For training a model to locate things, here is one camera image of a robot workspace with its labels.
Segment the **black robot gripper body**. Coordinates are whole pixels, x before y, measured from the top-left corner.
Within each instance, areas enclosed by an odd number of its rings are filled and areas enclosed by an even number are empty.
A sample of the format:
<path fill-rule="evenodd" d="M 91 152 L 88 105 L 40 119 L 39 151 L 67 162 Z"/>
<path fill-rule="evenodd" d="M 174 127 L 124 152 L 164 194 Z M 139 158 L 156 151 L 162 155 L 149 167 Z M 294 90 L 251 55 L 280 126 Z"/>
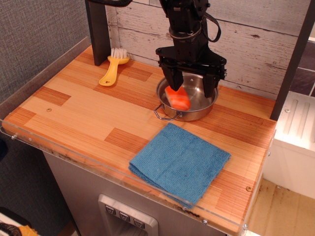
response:
<path fill-rule="evenodd" d="M 213 74 L 224 79 L 226 59 L 212 52 L 208 45 L 217 42 L 221 36 L 220 29 L 215 38 L 208 36 L 207 22 L 219 24 L 207 13 L 210 3 L 207 0 L 162 0 L 160 4 L 169 20 L 173 46 L 156 50 L 159 66 L 165 64 L 176 67 L 182 74 Z"/>

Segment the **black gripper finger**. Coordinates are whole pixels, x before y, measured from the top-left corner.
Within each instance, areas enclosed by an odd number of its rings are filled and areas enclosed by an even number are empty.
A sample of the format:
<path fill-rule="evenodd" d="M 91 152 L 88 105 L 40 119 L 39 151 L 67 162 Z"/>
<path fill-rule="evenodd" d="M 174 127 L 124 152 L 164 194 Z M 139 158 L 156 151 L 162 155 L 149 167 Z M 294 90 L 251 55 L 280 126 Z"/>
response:
<path fill-rule="evenodd" d="M 184 81 L 182 72 L 176 67 L 171 67 L 165 64 L 162 64 L 161 67 L 169 86 L 174 91 L 178 91 Z"/>
<path fill-rule="evenodd" d="M 217 88 L 220 76 L 219 75 L 213 75 L 213 74 L 206 74 L 203 76 L 203 87 L 204 87 L 204 95 L 206 98 L 209 98 L 212 96 L 214 89 Z"/>

